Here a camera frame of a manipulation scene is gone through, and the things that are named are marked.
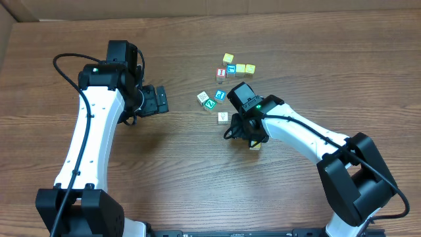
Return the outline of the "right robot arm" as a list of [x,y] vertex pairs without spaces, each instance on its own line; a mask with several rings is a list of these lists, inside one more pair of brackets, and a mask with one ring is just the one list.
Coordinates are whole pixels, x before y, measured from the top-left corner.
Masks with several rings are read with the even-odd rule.
[[374,215],[396,194],[397,184],[373,140],[325,129],[274,95],[263,97],[242,82],[227,95],[235,107],[225,139],[242,138],[250,149],[269,139],[293,147],[316,165],[334,215],[324,236],[364,236]]

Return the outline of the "white ice cream block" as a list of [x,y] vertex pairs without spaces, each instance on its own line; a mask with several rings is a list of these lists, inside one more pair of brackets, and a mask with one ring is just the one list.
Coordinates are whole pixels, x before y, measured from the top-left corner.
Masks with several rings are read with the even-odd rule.
[[218,124],[228,124],[228,113],[219,112],[218,113]]

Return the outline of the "yellow letter K block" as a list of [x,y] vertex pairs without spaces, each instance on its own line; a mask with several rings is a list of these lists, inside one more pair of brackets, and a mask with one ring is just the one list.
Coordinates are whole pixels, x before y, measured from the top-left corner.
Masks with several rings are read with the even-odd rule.
[[261,143],[258,143],[256,141],[251,141],[250,143],[250,150],[259,150],[261,148]]

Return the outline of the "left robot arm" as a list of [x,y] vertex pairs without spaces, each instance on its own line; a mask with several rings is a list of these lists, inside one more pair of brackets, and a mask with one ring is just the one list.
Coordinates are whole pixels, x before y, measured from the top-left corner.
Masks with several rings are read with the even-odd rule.
[[80,96],[72,141],[51,189],[40,189],[36,209],[51,236],[154,236],[108,195],[107,173],[118,124],[168,112],[164,87],[143,85],[142,52],[126,40],[110,40],[104,61],[91,59],[70,81]]

